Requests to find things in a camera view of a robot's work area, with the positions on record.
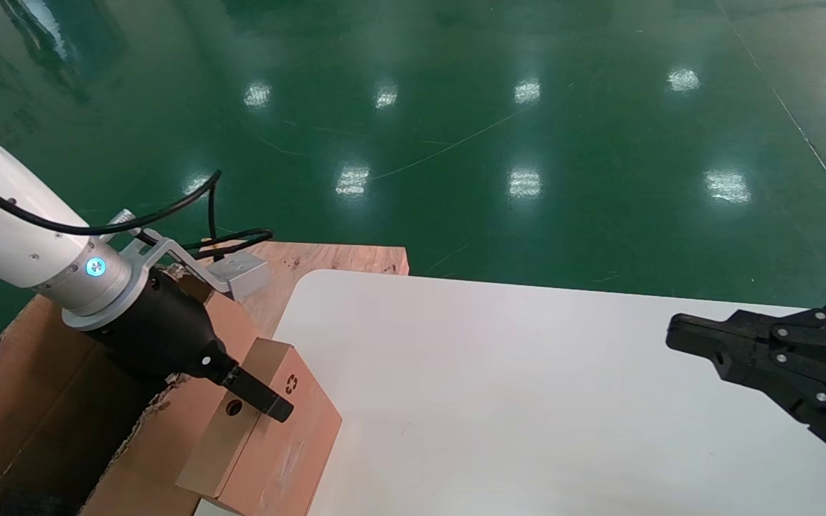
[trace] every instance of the cardboard box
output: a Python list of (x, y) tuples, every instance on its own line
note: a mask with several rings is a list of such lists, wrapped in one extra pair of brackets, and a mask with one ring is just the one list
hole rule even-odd
[(279, 424), (227, 393), (177, 485), (245, 516), (302, 516), (340, 430), (340, 414), (289, 344), (258, 338), (242, 366), (295, 410)]
[[(243, 362), (258, 337), (244, 308), (193, 277), (180, 285)], [(169, 380), (122, 371), (35, 297), (0, 336), (0, 514), (191, 516), (200, 495), (175, 482), (227, 390)]]

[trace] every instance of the metal bracket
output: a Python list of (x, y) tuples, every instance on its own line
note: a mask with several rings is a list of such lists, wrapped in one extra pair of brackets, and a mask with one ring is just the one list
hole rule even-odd
[[(129, 216), (132, 216), (131, 212), (124, 209), (114, 220), (122, 221), (120, 219)], [(238, 302), (269, 284), (270, 271), (267, 262), (256, 258), (246, 249), (232, 252), (224, 260), (203, 267), (180, 244), (161, 236), (154, 229), (132, 229), (129, 233), (135, 236), (140, 231), (154, 239), (155, 245), (143, 253), (148, 245), (140, 239), (132, 239), (123, 251), (119, 252), (132, 267), (129, 281), (121, 294), (104, 310), (89, 316), (78, 316), (69, 310), (63, 310), (62, 320), (66, 325), (79, 331), (90, 331), (117, 319), (137, 300), (148, 280), (148, 269), (154, 267), (165, 254), (171, 255), (171, 258), (187, 268), (190, 274), (209, 284), (213, 290)]]

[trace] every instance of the black cable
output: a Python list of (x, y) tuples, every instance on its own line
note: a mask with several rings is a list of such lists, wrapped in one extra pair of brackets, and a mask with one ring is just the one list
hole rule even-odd
[[(219, 238), (219, 232), (216, 231), (216, 186), (209, 189), (209, 215), (207, 218), (209, 219), (209, 238)], [(222, 257), (219, 255), (213, 261), (217, 262), (221, 259)]]
[(18, 206), (11, 204), (2, 197), (0, 197), (0, 209), (13, 216), (17, 216), (17, 218), (24, 220), (29, 224), (40, 226), (40, 228), (49, 229), (50, 231), (65, 233), (66, 235), (108, 235), (111, 233), (129, 231), (129, 229), (141, 228), (142, 226), (146, 226), (157, 220), (164, 219), (165, 216), (172, 215), (182, 208), (186, 208), (186, 206), (189, 206), (194, 201), (199, 199), (199, 197), (206, 193), (207, 190), (213, 189), (216, 186), (216, 183), (219, 183), (219, 177), (221, 176), (222, 172), (220, 170), (216, 170), (216, 172), (213, 173), (212, 176), (210, 176), (209, 179), (207, 179), (206, 182), (200, 185), (196, 190), (193, 190), (193, 192), (187, 196), (181, 197), (180, 200), (170, 206), (159, 209), (157, 212), (150, 213), (146, 216), (137, 216), (137, 218), (128, 220), (127, 222), (108, 224), (106, 226), (90, 226), (90, 228), (83, 228), (82, 226), (68, 226), (66, 224), (60, 224), (59, 222), (46, 220), (43, 219), (42, 216), (37, 216), (27, 210), (20, 209)]
[[(111, 233), (119, 233), (122, 231), (129, 231), (129, 229), (141, 228), (142, 226), (146, 226), (157, 220), (164, 219), (165, 216), (172, 215), (180, 209), (186, 208), (187, 206), (191, 205), (194, 201), (199, 199), (200, 196), (203, 196), (204, 193), (209, 191), (209, 235), (211, 238), (207, 241), (192, 242), (192, 244), (184, 244), (181, 245), (181, 247), (187, 249), (187, 251), (190, 251), (190, 249), (199, 249), (201, 247), (207, 247), (210, 245), (223, 244), (224, 242), (230, 242), (233, 239), (239, 239), (249, 235), (258, 235), (257, 238), (249, 239), (249, 241), (242, 242), (241, 244), (233, 245), (230, 247), (222, 247), (219, 249), (207, 249), (206, 251), (193, 253), (193, 256), (194, 258), (196, 258), (196, 260), (212, 257), (215, 258), (217, 261), (226, 254), (231, 254), (232, 252), (240, 251), (241, 249), (245, 249), (252, 245), (259, 244), (260, 242), (268, 241), (268, 239), (272, 238), (271, 229), (266, 228), (244, 229), (244, 231), (232, 233), (221, 238), (217, 236), (216, 184), (219, 183), (219, 179), (221, 176), (222, 171), (216, 170), (216, 172), (213, 173), (212, 176), (209, 177), (209, 179), (205, 180), (203, 184), (200, 185), (196, 190), (193, 190), (192, 193), (188, 193), (187, 196), (181, 197), (180, 200), (171, 204), (170, 206), (167, 206), (163, 209), (159, 209), (157, 212), (151, 213), (146, 216), (137, 216), (137, 218), (128, 220), (126, 222), (120, 222), (118, 224), (108, 224), (106, 226), (89, 226), (89, 228), (83, 228), (83, 226), (68, 226), (66, 224), (60, 224), (59, 222), (53, 222), (52, 220), (43, 219), (42, 216), (34, 215), (33, 213), (30, 213), (25, 209), (20, 209), (18, 206), (13, 205), (13, 203), (8, 202), (6, 199), (3, 199), (2, 197), (0, 197), (0, 209), (4, 210), (10, 215), (17, 216), (17, 218), (24, 220), (29, 224), (39, 226), (39, 228), (50, 229), (50, 231), (56, 231), (68, 235), (96, 236)], [(154, 238), (151, 238), (149, 235), (145, 234), (144, 231), (140, 231), (138, 235), (136, 235), (136, 238), (140, 239), (142, 242), (146, 242), (148, 245), (155, 245), (158, 243), (157, 241), (155, 241)]]
[(269, 231), (269, 229), (266, 229), (265, 231), (266, 231), (265, 234), (255, 238), (255, 239), (249, 239), (249, 241), (240, 242), (240, 244), (232, 245), (232, 247), (222, 247), (222, 248), (219, 248), (219, 249), (206, 249), (206, 251), (191, 252), (190, 255), (193, 256), (193, 258), (196, 259), (196, 260), (202, 260), (203, 258), (210, 258), (210, 256), (215, 258), (217, 256), (225, 256), (226, 254), (231, 254), (232, 252), (238, 252), (241, 249), (246, 249), (246, 248), (248, 248), (252, 245), (259, 244), (260, 242), (266, 242), (266, 241), (268, 241), (268, 239), (271, 239), (272, 238), (272, 231)]

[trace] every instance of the cardboard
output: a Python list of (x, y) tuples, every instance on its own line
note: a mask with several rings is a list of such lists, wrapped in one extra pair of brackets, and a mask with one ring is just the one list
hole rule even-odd
[[(311, 271), (409, 271), (403, 248), (263, 242), (250, 249), (272, 269), (272, 284), (245, 304), (265, 337)], [(204, 301), (230, 355), (242, 360), (256, 337), (244, 308), (192, 277), (180, 285)], [(52, 302), (35, 297), (0, 336), (0, 515), (81, 507), (85, 516), (191, 516), (200, 496), (175, 482), (225, 395), (186, 376), (142, 385), (94, 340), (69, 330)]]
[(242, 366), (295, 405), (284, 424), (227, 393), (177, 485), (245, 516), (308, 512), (342, 419), (298, 351), (256, 339)]
[(0, 336), (0, 514), (75, 512), (152, 394), (34, 297)]

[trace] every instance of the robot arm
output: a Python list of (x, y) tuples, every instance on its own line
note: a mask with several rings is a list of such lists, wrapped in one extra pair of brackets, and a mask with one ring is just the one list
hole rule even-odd
[(672, 317), (668, 347), (711, 360), (720, 378), (763, 391), (826, 443), (826, 307), (786, 317)]
[[(150, 218), (185, 205), (178, 202)], [(225, 352), (203, 304), (154, 267), (170, 254), (215, 290), (242, 300), (265, 283), (265, 262), (236, 252), (242, 247), (237, 246), (224, 260), (202, 267), (183, 246), (135, 220), (140, 219), (125, 211), (109, 226), (114, 232), (129, 226), (137, 236), (116, 251), (108, 243), (110, 235), (89, 228), (0, 147), (0, 279), (55, 301), (68, 326), (105, 344), (114, 359), (133, 370), (160, 378), (171, 373), (208, 378), (262, 414), (285, 421), (292, 404), (241, 369)]]

